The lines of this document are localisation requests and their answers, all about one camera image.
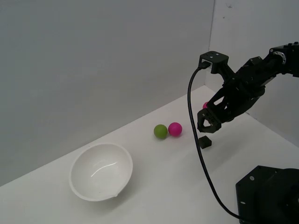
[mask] green ball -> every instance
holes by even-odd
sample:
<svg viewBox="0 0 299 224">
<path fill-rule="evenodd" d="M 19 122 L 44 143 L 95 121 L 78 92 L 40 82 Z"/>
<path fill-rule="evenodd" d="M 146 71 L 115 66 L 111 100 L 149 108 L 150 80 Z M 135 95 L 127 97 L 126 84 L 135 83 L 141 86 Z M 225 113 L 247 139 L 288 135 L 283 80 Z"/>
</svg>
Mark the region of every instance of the green ball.
<svg viewBox="0 0 299 224">
<path fill-rule="evenodd" d="M 157 125 L 154 129 L 154 135 L 160 139 L 165 139 L 167 133 L 167 127 L 165 125 Z"/>
</svg>

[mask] ball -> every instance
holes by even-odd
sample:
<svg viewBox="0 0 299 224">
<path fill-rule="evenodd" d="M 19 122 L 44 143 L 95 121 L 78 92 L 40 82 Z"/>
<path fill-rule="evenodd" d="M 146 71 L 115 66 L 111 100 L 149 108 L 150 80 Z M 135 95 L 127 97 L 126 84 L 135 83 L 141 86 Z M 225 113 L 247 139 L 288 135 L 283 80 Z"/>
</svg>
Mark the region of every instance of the ball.
<svg viewBox="0 0 299 224">
<path fill-rule="evenodd" d="M 207 106 L 206 106 L 207 103 L 208 103 L 208 102 L 205 102 L 205 103 L 203 104 L 202 109 L 207 108 Z"/>
<path fill-rule="evenodd" d="M 168 127 L 169 134 L 174 137 L 178 137 L 182 133 L 182 130 L 182 126 L 177 122 L 171 123 Z"/>
<path fill-rule="evenodd" d="M 157 125 L 154 128 L 154 135 L 159 139 L 165 139 L 167 136 L 167 127 L 165 125 Z"/>
</svg>

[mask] black cable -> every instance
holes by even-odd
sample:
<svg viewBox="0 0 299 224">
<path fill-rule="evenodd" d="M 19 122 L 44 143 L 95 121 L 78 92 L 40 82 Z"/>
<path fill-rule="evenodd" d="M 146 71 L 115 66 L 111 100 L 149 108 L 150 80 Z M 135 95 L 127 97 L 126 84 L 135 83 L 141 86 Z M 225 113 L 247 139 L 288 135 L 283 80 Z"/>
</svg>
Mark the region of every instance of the black cable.
<svg viewBox="0 0 299 224">
<path fill-rule="evenodd" d="M 192 74 L 191 76 L 191 79 L 190 79 L 190 82 L 189 82 L 189 85 L 188 85 L 188 93 L 187 93 L 187 101 L 188 101 L 188 111 L 189 111 L 189 116 L 190 116 L 190 121 L 191 121 L 191 126 L 192 126 L 192 130 L 193 130 L 193 135 L 194 135 L 194 139 L 195 139 L 195 144 L 196 144 L 196 148 L 197 148 L 197 152 L 198 152 L 198 156 L 199 156 L 199 160 L 200 160 L 200 163 L 202 165 L 202 168 L 204 170 L 204 173 L 206 175 L 206 179 L 207 181 L 209 182 L 209 185 L 210 185 L 210 188 L 216 198 L 216 200 L 218 201 L 218 203 L 221 205 L 221 207 L 228 213 L 230 214 L 231 216 L 237 218 L 237 219 L 240 219 L 244 222 L 247 222 L 247 223 L 250 223 L 250 224 L 254 224 L 253 222 L 251 221 L 248 221 L 244 218 L 242 218 L 241 216 L 231 212 L 224 204 L 223 202 L 220 200 L 216 190 L 215 190 L 215 187 L 213 185 L 213 182 L 210 178 L 210 175 L 207 171 L 207 168 L 206 168 L 206 165 L 205 165 L 205 161 L 204 161 L 204 158 L 202 156 L 202 153 L 201 153 L 201 149 L 200 149 L 200 146 L 199 146 L 199 141 L 198 141 L 198 136 L 197 136 L 197 131 L 196 131 L 196 127 L 195 127 L 195 123 L 194 123 L 194 119 L 193 119 L 193 113 L 192 113 L 192 108 L 191 108 L 191 87 L 192 87 L 192 83 L 193 83 L 193 80 L 196 76 L 196 74 L 202 70 L 202 69 L 206 69 L 210 66 L 211 64 L 209 62 L 203 62 L 203 63 L 200 63 L 198 68 L 194 71 L 194 73 Z"/>
</svg>

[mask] bowl rim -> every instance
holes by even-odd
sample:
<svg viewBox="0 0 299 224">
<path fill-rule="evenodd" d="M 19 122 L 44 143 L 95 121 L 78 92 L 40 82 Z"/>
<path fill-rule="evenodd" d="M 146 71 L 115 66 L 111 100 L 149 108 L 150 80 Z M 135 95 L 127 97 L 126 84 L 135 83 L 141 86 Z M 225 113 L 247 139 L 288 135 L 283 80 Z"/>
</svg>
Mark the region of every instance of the bowl rim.
<svg viewBox="0 0 299 224">
<path fill-rule="evenodd" d="M 129 174 L 127 176 L 126 181 L 123 183 L 123 185 L 120 186 L 119 190 L 115 194 L 113 194 L 113 195 L 107 195 L 107 196 L 101 196 L 101 197 L 98 197 L 98 198 L 90 198 L 90 197 L 83 196 L 82 194 L 80 194 L 75 189 L 75 187 L 73 186 L 73 183 L 72 183 L 71 175 L 72 175 L 73 168 L 74 168 L 74 165 L 75 165 L 76 161 L 82 156 L 82 154 L 85 153 L 86 151 L 88 151 L 89 149 L 91 149 L 93 147 L 96 147 L 96 146 L 100 146 L 100 145 L 114 145 L 114 146 L 117 146 L 120 149 L 122 149 L 126 153 L 128 159 L 129 159 L 130 169 L 129 169 Z M 111 142 L 95 143 L 95 144 L 92 144 L 92 145 L 88 146 L 87 149 L 83 150 L 76 157 L 76 159 L 74 160 L 74 162 L 72 163 L 71 170 L 70 170 L 70 173 L 69 173 L 69 184 L 70 184 L 70 187 L 71 187 L 72 191 L 74 192 L 74 194 L 77 195 L 79 198 L 81 198 L 83 200 L 86 200 L 86 201 L 90 201 L 90 202 L 99 202 L 99 201 L 104 201 L 104 200 L 107 200 L 109 198 L 118 196 L 118 194 L 125 188 L 125 186 L 129 182 L 129 180 L 131 178 L 131 175 L 132 175 L 132 172 L 133 172 L 133 161 L 132 161 L 132 157 L 131 157 L 130 153 L 123 146 L 115 144 L 115 143 L 111 143 Z"/>
</svg>

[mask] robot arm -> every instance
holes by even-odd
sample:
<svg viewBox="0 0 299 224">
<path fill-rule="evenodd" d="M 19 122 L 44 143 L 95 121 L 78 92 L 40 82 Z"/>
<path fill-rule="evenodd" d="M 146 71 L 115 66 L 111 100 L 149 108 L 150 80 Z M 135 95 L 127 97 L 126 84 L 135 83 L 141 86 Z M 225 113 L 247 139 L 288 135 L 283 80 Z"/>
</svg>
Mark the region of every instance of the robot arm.
<svg viewBox="0 0 299 224">
<path fill-rule="evenodd" d="M 223 87 L 207 103 L 207 108 L 198 112 L 198 130 L 214 133 L 224 122 L 246 112 L 265 93 L 265 85 L 277 74 L 292 74 L 299 77 L 299 43 L 271 48 L 266 58 L 249 59 L 236 73 L 228 66 L 228 56 L 209 51 L 199 59 L 211 63 L 211 73 L 220 74 Z M 210 126 L 204 126 L 207 120 Z"/>
</svg>

